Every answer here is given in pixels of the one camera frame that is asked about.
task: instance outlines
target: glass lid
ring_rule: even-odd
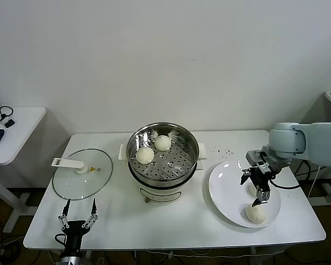
[[[52,179],[58,196],[64,199],[82,200],[96,194],[109,181],[113,165],[107,153],[99,149],[79,150],[68,160],[82,161],[87,170],[78,173],[75,168],[59,167]]]

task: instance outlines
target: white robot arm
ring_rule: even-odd
[[[331,123],[278,123],[270,131],[269,144],[262,150],[248,151],[251,166],[243,170],[241,184],[248,178],[256,187],[253,206],[267,203],[269,182],[290,164],[292,159],[309,160],[331,167]]]

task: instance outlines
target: white lid handle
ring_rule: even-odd
[[[68,167],[75,168],[78,174],[86,173],[88,167],[82,161],[70,160],[55,157],[51,164],[53,167]]]

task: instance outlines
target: steamed bun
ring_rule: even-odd
[[[256,198],[256,188],[253,184],[249,185],[249,191],[250,191],[250,194]]]
[[[165,135],[160,135],[155,139],[154,146],[159,151],[166,151],[171,146],[171,140]]]
[[[266,220],[266,213],[259,205],[252,207],[249,204],[245,208],[245,213],[249,220],[256,224],[262,224]]]
[[[136,153],[136,159],[141,164],[149,164],[154,158],[153,149],[149,147],[142,147]]]

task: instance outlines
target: white tabletop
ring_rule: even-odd
[[[13,110],[14,113],[10,117],[15,121],[13,126],[6,128],[0,122],[0,129],[5,130],[0,141],[0,166],[7,165],[15,159],[46,113],[43,107],[14,107]]]
[[[214,248],[291,244],[324,240],[326,235],[301,189],[280,190],[281,212],[277,219],[262,229],[238,226],[225,218],[214,206],[208,192],[211,170],[226,160],[245,160],[247,150],[267,144],[267,131],[194,132],[204,143],[207,160],[204,170],[183,188],[180,199],[166,204],[144,202],[137,191],[125,161],[118,161],[120,144],[131,134],[76,134],[65,152],[67,155],[84,148],[98,148],[112,158],[114,172],[107,185],[95,196],[72,201],[69,220],[85,220],[96,199],[98,221],[83,237],[84,250],[144,250],[178,248]],[[277,176],[276,183],[293,186],[297,181],[289,168]],[[61,249],[54,236],[61,232],[57,216],[66,201],[58,197],[51,185],[45,192],[24,246],[36,249]]]

